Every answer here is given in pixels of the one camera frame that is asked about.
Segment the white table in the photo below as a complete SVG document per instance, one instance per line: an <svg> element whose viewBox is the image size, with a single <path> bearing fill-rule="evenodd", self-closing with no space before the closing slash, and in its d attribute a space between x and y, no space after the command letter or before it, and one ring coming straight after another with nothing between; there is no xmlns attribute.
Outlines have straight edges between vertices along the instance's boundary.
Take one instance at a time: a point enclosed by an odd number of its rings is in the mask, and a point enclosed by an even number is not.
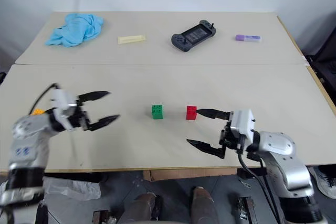
<svg viewBox="0 0 336 224"><path fill-rule="evenodd" d="M101 34L79 46L46 46L52 30L68 13L53 13L17 64L104 65L251 65L303 64L275 13L92 12L104 18ZM213 22L216 35L185 53L171 43L201 19ZM235 41L237 34L262 36L261 43ZM118 36L146 35L147 40L118 45Z"/></svg>
<svg viewBox="0 0 336 224"><path fill-rule="evenodd" d="M232 150L222 160L187 143L188 137L218 145L225 121L200 115L186 121L186 105L224 111L251 108L256 129L290 135L305 164L335 163L331 146L336 118L304 65L14 65L0 86L1 170L7 169L13 123L52 82L74 94L111 91L85 108L93 121L116 113L121 117L95 132L76 130L53 137L50 172L238 167ZM38 108L50 108L48 99ZM151 118L152 104L163 104L163 120Z"/></svg>

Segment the sneaker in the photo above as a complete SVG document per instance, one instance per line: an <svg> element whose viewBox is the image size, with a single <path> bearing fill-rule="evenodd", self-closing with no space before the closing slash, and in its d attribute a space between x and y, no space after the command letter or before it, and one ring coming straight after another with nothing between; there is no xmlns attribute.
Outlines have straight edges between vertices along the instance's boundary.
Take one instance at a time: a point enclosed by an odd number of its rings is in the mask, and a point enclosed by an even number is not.
<svg viewBox="0 0 336 224"><path fill-rule="evenodd" d="M336 199L336 184L335 179L328 177L321 172L317 166L308 167L308 171L313 175L316 180L317 187L320 192L329 198Z"/></svg>

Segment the floor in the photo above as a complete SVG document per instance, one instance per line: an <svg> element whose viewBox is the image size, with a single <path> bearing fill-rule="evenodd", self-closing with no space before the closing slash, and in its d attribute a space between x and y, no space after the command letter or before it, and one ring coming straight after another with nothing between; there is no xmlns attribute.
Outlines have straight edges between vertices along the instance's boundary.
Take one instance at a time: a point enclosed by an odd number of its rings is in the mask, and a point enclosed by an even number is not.
<svg viewBox="0 0 336 224"><path fill-rule="evenodd" d="M236 175L171 179L149 182L142 179L142 172L108 173L108 180L101 183L101 198L76 201L63 195L46 195L49 223L92 223L95 210L108 209L120 216L130 202L148 191L161 195L164 200L162 220L190 222L189 205L191 191L195 186L207 189L216 204L220 223L248 223L237 219L237 197L252 196L259 224L275 223L263 193L254 179L245 180L251 188L243 185ZM316 189L316 198L329 223L336 224L336 200L322 195Z"/></svg>

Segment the blue towel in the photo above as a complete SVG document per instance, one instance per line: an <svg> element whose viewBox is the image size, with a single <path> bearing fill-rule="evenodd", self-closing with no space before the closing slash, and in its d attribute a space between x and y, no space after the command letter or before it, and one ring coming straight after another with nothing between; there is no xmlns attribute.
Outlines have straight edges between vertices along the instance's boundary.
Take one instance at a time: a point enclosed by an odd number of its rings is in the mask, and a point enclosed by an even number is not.
<svg viewBox="0 0 336 224"><path fill-rule="evenodd" d="M100 34L103 19L93 14L69 14L66 24L55 28L46 45L73 47L83 41L96 38Z"/></svg>

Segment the black cable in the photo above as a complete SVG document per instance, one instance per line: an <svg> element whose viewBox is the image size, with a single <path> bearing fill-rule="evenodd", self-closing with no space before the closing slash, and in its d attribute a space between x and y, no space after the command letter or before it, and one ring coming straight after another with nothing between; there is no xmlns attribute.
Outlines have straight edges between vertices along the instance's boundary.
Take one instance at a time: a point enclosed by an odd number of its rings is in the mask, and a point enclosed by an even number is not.
<svg viewBox="0 0 336 224"><path fill-rule="evenodd" d="M264 167L263 162L262 162L261 160L260 160L260 167L261 167L261 168ZM268 191L268 195L269 195L269 197L271 198L271 201L272 201L272 204L273 204L273 208L274 208L274 212L275 212L275 214L277 215L278 220L280 221L280 215L279 215L278 207L277 207L277 205L276 205L276 203L275 203L275 200L274 200L272 191L271 191L271 189L270 189L270 187L269 187L269 184L268 184L268 179L267 179L267 177L266 177L265 174L263 174L263 179L264 179L264 182L265 182L267 191Z"/></svg>
<svg viewBox="0 0 336 224"><path fill-rule="evenodd" d="M50 85L45 91L43 91L43 93L36 99L36 101L34 102L30 112L28 113L28 115L32 114L32 112L34 111L35 106L37 105L37 103L41 100L41 98L52 88L55 89L59 89L59 86L57 83L53 83L52 85Z"/></svg>
<svg viewBox="0 0 336 224"><path fill-rule="evenodd" d="M246 164L244 163L243 158L242 158L241 156L242 156L241 154L238 154L238 160L239 160L241 166L243 167L243 169L244 169L246 172L250 173L250 174L251 174L253 177L255 177L255 179L258 181L258 183L259 183L261 189L263 190L262 192L263 192L264 195L265 195L265 198L266 198L266 200L267 200L267 203L268 203L268 205L269 205L269 208L271 209L271 211L272 211L272 213L273 213L273 215L274 215L274 217L275 217L277 223L278 223L278 224L281 224L281 223L280 223L280 220L277 218L276 213L275 213L275 211L274 211L274 209L273 209L273 207L272 207L272 205L271 205L271 202L270 202L270 200L269 200L269 198L268 198L268 195L267 195L267 193L266 193L266 189L265 189L265 187L264 187L262 181L260 180L260 178L259 178L254 172L252 172L252 171L246 166Z"/></svg>

